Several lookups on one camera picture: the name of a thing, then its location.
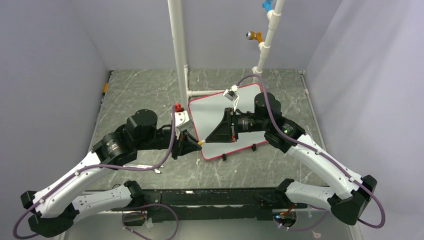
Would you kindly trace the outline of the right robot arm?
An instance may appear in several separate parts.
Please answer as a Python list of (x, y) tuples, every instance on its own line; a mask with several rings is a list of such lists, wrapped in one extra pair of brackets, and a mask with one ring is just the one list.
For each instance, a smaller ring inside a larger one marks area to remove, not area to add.
[(377, 180), (349, 170), (330, 156), (302, 127), (283, 116), (281, 103), (273, 94), (259, 93), (253, 103), (252, 112), (225, 108), (222, 120), (205, 142), (235, 143), (241, 133), (263, 132), (271, 146), (301, 161), (327, 183), (322, 187), (286, 178), (275, 189), (275, 201), (280, 207), (307, 204), (329, 210), (347, 225), (359, 222)]

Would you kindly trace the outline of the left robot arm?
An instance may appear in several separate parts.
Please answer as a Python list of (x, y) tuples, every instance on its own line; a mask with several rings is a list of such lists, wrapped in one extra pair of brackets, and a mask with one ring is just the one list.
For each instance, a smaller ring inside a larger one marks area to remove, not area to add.
[(97, 180), (125, 171), (152, 171), (157, 163), (137, 167), (133, 161), (139, 151), (166, 150), (165, 157), (200, 151), (202, 142), (180, 127), (189, 121), (188, 112), (172, 107), (171, 123), (157, 127), (157, 114), (140, 109), (126, 123), (106, 134), (74, 168), (59, 180), (40, 191), (26, 191), (21, 195), (24, 216), (32, 236), (52, 238), (66, 232), (74, 223), (99, 212), (113, 209), (137, 210), (145, 204), (145, 195), (134, 180), (107, 191), (85, 194)]

